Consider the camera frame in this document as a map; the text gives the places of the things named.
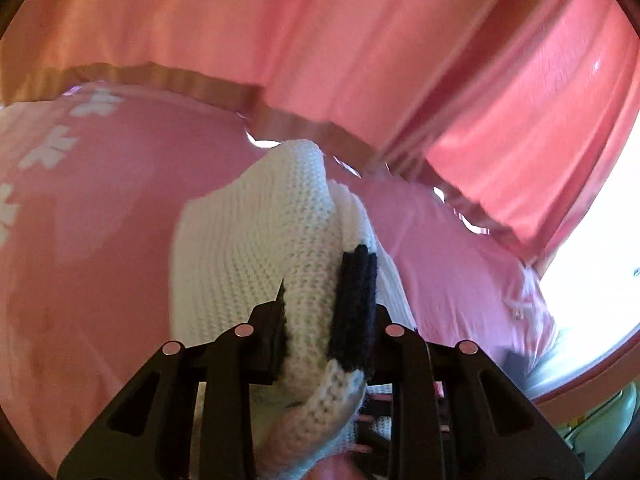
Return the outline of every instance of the bright window light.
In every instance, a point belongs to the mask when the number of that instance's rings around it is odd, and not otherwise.
[[[545,364],[550,387],[588,369],[640,326],[638,160],[636,120],[602,190],[542,279],[549,310],[567,330],[563,348]]]
[[[347,170],[349,173],[354,174],[355,176],[357,176],[358,178],[362,178],[360,176],[360,174],[354,170],[351,166],[349,166],[348,164],[345,164],[343,161],[338,160],[336,157],[334,157],[334,160],[340,164],[345,170]]]
[[[258,148],[263,148],[265,150],[268,148],[274,148],[279,144],[277,140],[255,140],[249,132],[246,133],[246,137],[247,139],[249,139],[249,142],[252,143],[252,145],[257,146]]]
[[[439,187],[434,187],[433,191],[438,198],[444,202],[444,192]]]
[[[486,229],[484,227],[478,227],[475,226],[473,224],[471,224],[469,222],[469,220],[467,220],[465,217],[463,217],[462,215],[458,215],[460,216],[460,219],[462,220],[462,223],[466,226],[467,229],[469,229],[471,232],[476,233],[477,235],[483,235],[486,233]]]

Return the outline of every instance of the white knitted fabric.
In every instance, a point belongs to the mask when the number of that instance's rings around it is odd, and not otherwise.
[[[275,386],[255,387],[252,430],[258,476],[300,478],[346,438],[362,402],[362,370],[327,357],[342,257],[376,253],[376,301],[415,327],[398,271],[360,200],[327,182],[312,142],[284,142],[229,186],[189,202],[172,254],[172,337],[214,340],[272,301],[284,281],[287,356]],[[298,405],[287,408],[292,402]]]

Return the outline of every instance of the knitted sock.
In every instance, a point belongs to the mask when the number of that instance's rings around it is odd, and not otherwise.
[[[252,388],[261,406],[283,406],[256,442],[260,478],[300,478],[333,452],[364,396],[375,304],[413,328],[392,260],[360,200],[328,183],[322,153],[285,142],[229,186],[184,209],[172,255],[172,335],[187,346],[246,322],[284,281],[287,355],[276,387]],[[382,286],[376,296],[376,283]],[[278,397],[300,404],[284,409]]]

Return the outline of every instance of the pink blanket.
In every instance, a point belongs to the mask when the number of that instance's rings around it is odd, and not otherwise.
[[[182,206],[264,152],[233,113],[100,84],[0,110],[0,142],[0,404],[54,473],[170,337],[169,250]],[[494,358],[508,348],[531,363],[553,343],[554,322],[519,262],[469,232],[432,189],[359,179],[334,160],[327,171],[362,198],[424,338],[472,338]],[[536,323],[517,319],[513,301]],[[347,465],[322,467],[335,476]]]

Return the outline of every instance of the green object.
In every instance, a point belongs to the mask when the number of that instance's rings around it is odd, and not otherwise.
[[[635,383],[586,414],[586,420],[571,430],[558,428],[558,433],[584,460],[589,476],[611,453],[636,412],[638,390]]]

